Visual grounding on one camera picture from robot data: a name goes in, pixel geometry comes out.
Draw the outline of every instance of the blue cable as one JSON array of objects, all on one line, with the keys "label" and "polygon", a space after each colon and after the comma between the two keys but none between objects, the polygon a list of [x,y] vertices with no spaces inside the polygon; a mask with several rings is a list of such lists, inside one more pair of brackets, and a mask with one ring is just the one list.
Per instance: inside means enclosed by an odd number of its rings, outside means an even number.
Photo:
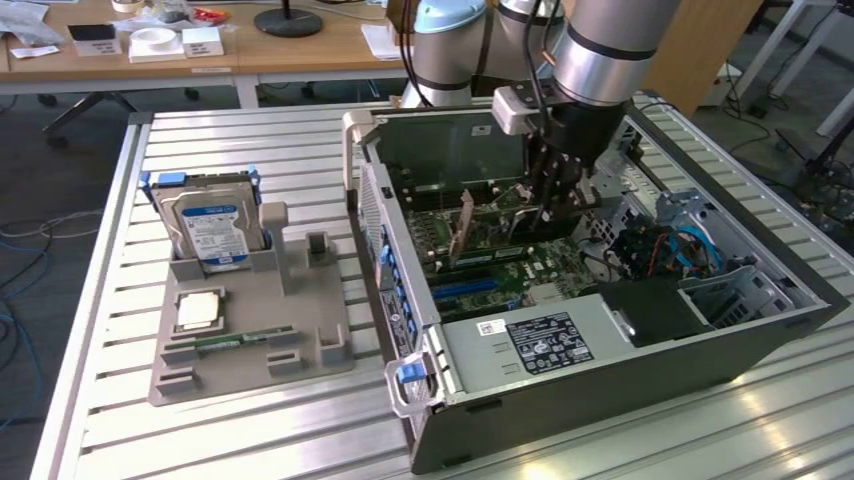
[{"label": "blue cable", "polygon": [[15,250],[16,252],[37,253],[41,257],[44,257],[44,264],[41,268],[41,272],[39,272],[39,275],[36,275],[36,277],[29,281],[29,283],[27,283],[21,288],[15,290],[12,293],[7,293],[5,295],[3,295],[3,297],[0,297],[0,300],[8,300],[16,295],[20,295],[21,293],[24,293],[24,290],[32,287],[36,284],[36,282],[41,280],[41,277],[44,277],[44,274],[48,273],[48,268],[51,267],[51,257],[48,256],[48,252],[45,252],[44,250],[19,247],[16,245],[9,245],[5,242],[0,242],[0,247],[8,248],[9,250]]},{"label": "blue cable", "polygon": [[17,412],[15,412],[15,414],[0,425],[0,433],[1,433],[3,430],[5,430],[5,427],[8,427],[9,424],[21,416],[24,416],[24,414],[29,411],[29,409],[36,406],[36,402],[39,401],[39,397],[41,396],[43,378],[41,378],[41,370],[39,370],[39,357],[36,356],[36,349],[32,347],[32,341],[29,340],[29,335],[27,335],[27,330],[24,330],[24,327],[17,323],[17,321],[11,316],[0,313],[0,320],[3,320],[4,322],[8,322],[12,325],[12,327],[17,330],[17,334],[24,340],[24,345],[27,346],[27,353],[29,353],[29,359],[32,360],[32,367],[36,371],[36,388],[32,392],[32,398],[28,403],[21,405],[21,408],[17,409]]}]

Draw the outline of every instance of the floor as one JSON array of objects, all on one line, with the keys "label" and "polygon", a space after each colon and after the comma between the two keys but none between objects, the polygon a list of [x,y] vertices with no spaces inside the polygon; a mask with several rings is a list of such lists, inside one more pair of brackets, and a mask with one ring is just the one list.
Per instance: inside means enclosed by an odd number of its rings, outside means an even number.
[{"label": "floor", "polygon": [[[766,38],[765,31],[745,37],[733,55],[733,62],[739,68],[747,66]],[[795,46],[790,42],[778,50],[762,72],[761,78],[766,81]],[[794,128],[815,147],[821,147],[827,140],[814,134],[814,129],[854,86],[853,80],[854,75],[849,70],[817,57],[786,95],[790,110],[783,112],[771,109],[761,123],[770,129],[782,126]],[[378,83],[383,96],[402,91],[402,81]],[[311,100],[302,97],[300,86],[276,85],[275,88],[267,88],[264,105],[371,100],[364,82],[318,84],[316,98]],[[749,92],[749,96],[761,92],[762,89],[758,88],[755,92]],[[128,99],[147,111],[238,107],[233,89],[211,87],[200,89],[200,93],[201,99],[197,102],[185,99],[180,89],[131,93]],[[65,107],[79,95],[59,95],[57,98],[60,107]],[[11,101],[9,97],[0,97],[0,111]],[[43,107],[33,96],[21,96],[15,107],[0,114],[0,145],[4,152],[0,159],[0,224],[28,219],[44,220],[75,211],[93,210],[101,208],[105,201],[125,114],[113,104],[96,106],[63,132],[71,141],[69,148],[55,151],[40,141],[39,131],[57,113],[59,108]],[[727,148],[762,134],[757,127],[734,120],[715,109],[697,112],[694,121]],[[774,143],[774,139],[757,142],[739,149],[738,154],[759,164],[779,165],[787,161],[790,154],[775,150]],[[854,159],[851,139],[845,145],[841,158]],[[87,218],[60,226],[56,233],[85,230],[92,226],[92,220]],[[16,245],[41,248],[44,241],[43,237],[32,237],[16,242]],[[24,421],[0,431],[0,480],[27,478],[29,473],[93,242],[93,235],[55,240],[51,245],[49,271],[44,278],[33,288],[8,301],[32,338],[44,389],[25,413]],[[31,254],[0,249],[0,280],[8,278],[31,258]],[[39,269],[33,269],[31,273],[37,274]],[[23,285],[27,279],[20,279],[20,282],[16,285]],[[9,355],[11,345],[9,341],[0,342],[0,361]],[[9,367],[0,372],[0,386],[1,423],[3,419],[15,415],[32,395],[33,370],[23,348],[19,349]]]}]

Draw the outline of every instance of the desk leg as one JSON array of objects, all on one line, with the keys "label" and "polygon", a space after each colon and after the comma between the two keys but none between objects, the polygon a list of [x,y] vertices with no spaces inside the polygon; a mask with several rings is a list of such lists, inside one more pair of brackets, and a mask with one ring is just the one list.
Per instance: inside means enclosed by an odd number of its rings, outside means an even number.
[{"label": "desk leg", "polygon": [[827,115],[815,133],[822,137],[833,137],[839,130],[839,125],[842,125],[845,119],[849,118],[849,115],[854,115],[854,88],[846,95],[842,103],[839,103],[839,106],[834,108],[830,115]]},{"label": "desk leg", "polygon": [[258,75],[235,76],[235,88],[238,89],[240,108],[258,108],[258,94],[255,93],[256,86]]},{"label": "desk leg", "polygon": [[813,54],[815,53],[815,50],[818,50],[818,47],[821,47],[822,43],[825,43],[825,40],[827,39],[830,32],[833,32],[833,29],[838,25],[839,19],[842,17],[843,17],[843,14],[839,11],[834,11],[830,14],[830,18],[825,20],[825,23],[822,24],[822,26],[818,27],[818,31],[813,35],[810,42],[803,47],[803,50],[801,50],[801,53],[795,57],[795,61],[791,62],[791,66],[786,69],[786,73],[783,73],[783,76],[779,78],[777,85],[774,85],[774,89],[771,90],[771,95],[774,95],[775,97],[783,96],[783,92],[786,92],[789,85],[791,85],[791,82],[794,81],[795,77],[801,73],[801,70],[803,70],[803,67],[806,66],[806,63],[810,61],[810,58],[813,58]]},{"label": "desk leg", "polygon": [[747,67],[747,70],[745,70],[745,74],[735,85],[735,93],[739,98],[745,96],[747,87],[750,87],[753,80],[757,78],[759,70],[762,70],[769,58],[771,58],[771,54],[774,53],[774,50],[777,50],[777,47],[779,47],[786,33],[791,30],[795,20],[798,20],[801,13],[803,13],[803,10],[807,7],[807,1],[809,0],[795,0],[791,7],[789,7],[789,11],[783,16],[783,19],[779,21],[774,32],[771,32],[771,36],[765,42],[765,45],[762,45],[759,53],[757,53],[757,57],[753,59],[753,62],[750,62],[750,66]]}]

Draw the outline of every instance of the tape roll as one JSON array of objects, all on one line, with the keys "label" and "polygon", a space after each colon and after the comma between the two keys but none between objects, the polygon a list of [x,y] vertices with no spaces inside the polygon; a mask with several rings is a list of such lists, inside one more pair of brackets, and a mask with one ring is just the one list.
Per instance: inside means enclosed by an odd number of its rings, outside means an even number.
[{"label": "tape roll", "polygon": [[117,2],[112,0],[112,9],[119,13],[136,13],[140,8],[145,5],[145,0],[139,0],[135,2]]}]

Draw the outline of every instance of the hard drive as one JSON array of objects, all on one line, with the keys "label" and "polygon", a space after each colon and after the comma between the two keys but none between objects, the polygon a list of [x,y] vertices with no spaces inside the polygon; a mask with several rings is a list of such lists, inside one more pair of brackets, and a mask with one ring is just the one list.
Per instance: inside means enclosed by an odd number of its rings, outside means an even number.
[{"label": "hard drive", "polygon": [[161,173],[143,191],[160,214],[176,259],[197,258],[208,273],[243,267],[267,248],[260,225],[260,176],[254,168],[220,175]]}]

